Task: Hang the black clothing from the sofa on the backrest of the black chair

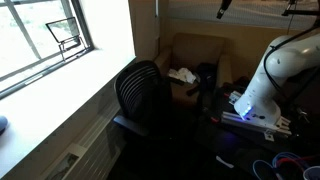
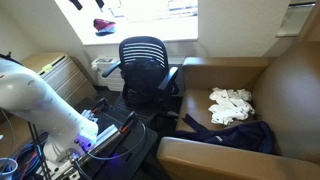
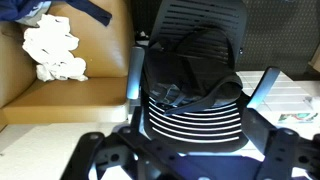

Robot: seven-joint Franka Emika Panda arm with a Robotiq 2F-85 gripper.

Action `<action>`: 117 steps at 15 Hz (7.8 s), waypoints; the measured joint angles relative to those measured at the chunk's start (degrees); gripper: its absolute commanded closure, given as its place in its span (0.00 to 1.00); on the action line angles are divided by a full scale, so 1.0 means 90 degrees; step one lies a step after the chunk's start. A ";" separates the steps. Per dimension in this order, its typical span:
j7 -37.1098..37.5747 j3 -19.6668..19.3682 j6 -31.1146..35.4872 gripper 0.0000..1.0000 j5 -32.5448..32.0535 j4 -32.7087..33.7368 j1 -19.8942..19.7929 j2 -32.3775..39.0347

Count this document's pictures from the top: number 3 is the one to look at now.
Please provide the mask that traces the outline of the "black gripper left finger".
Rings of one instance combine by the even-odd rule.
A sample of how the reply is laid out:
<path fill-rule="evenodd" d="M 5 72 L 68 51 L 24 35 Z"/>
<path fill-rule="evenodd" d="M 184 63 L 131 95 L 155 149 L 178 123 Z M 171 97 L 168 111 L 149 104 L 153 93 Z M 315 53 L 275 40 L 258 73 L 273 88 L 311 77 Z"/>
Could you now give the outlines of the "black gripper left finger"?
<path fill-rule="evenodd" d="M 82 135 L 60 180 L 101 180 L 119 166 L 133 180 L 214 180 L 208 171 L 158 140 L 124 126 L 110 135 Z"/>

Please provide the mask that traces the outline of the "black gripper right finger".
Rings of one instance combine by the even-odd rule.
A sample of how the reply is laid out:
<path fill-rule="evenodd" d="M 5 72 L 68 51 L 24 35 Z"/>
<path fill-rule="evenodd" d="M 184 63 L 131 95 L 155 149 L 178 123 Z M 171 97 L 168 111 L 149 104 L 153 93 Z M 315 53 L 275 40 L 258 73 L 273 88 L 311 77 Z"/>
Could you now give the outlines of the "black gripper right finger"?
<path fill-rule="evenodd" d="M 295 167 L 320 180 L 320 134 L 311 140 L 289 128 L 277 128 L 255 109 L 245 108 L 242 132 L 264 155 L 256 180 L 291 180 Z"/>

